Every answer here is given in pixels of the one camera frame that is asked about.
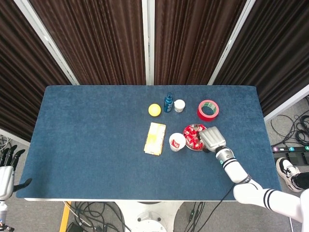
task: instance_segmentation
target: blue bottle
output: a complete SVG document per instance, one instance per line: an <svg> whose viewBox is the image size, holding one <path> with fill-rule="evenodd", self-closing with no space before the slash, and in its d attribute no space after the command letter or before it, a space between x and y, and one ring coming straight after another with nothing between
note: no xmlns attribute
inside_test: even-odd
<svg viewBox="0 0 309 232"><path fill-rule="evenodd" d="M168 95L164 99L164 112L169 112L172 110L173 106L173 98L172 98L172 93L168 93Z"/></svg>

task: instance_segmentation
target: paper cup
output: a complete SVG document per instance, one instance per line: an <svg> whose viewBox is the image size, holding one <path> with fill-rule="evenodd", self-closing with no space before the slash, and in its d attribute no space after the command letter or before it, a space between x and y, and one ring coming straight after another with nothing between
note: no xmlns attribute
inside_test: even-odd
<svg viewBox="0 0 309 232"><path fill-rule="evenodd" d="M172 151L179 151L185 146L185 137L183 134L174 133L169 137L169 146Z"/></svg>
<svg viewBox="0 0 309 232"><path fill-rule="evenodd" d="M183 100L179 99L174 102L174 110L178 113L182 112L185 107Z"/></svg>

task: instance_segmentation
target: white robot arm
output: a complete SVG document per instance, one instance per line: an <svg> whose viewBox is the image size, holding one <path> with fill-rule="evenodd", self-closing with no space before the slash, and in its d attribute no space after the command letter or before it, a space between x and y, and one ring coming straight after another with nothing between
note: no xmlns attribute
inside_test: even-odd
<svg viewBox="0 0 309 232"><path fill-rule="evenodd" d="M17 145L7 148L0 155L0 232L8 231L13 232L14 228L5 225L7 205L5 201L11 197L13 192L27 187L32 179L28 179L24 184L14 186L14 172L21 154L25 150L17 151L13 156L13 153Z"/></svg>
<svg viewBox="0 0 309 232"><path fill-rule="evenodd" d="M232 150L225 146L226 141L216 127L201 131L199 136L207 149L216 153L227 175L237 184L233 192L239 203L255 204L293 218L303 223L303 232L309 231L309 189L300 198L274 189L264 189L246 173Z"/></svg>

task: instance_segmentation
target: yellow floor line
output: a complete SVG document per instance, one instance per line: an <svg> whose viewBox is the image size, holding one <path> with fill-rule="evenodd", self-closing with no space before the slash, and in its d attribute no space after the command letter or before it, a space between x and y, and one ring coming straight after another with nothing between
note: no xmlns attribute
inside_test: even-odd
<svg viewBox="0 0 309 232"><path fill-rule="evenodd" d="M61 220L59 232L66 232L67 225L68 225L69 214L70 214L69 207L64 205L63 214L62 214L62 220Z"/></svg>

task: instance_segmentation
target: red plate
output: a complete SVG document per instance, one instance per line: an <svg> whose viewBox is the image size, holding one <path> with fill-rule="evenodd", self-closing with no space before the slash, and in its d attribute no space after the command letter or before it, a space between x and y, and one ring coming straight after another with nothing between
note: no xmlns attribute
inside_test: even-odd
<svg viewBox="0 0 309 232"><path fill-rule="evenodd" d="M206 129L202 124L191 124L183 130L186 146L194 151L202 151L205 147L202 141L197 138L197 132Z"/></svg>

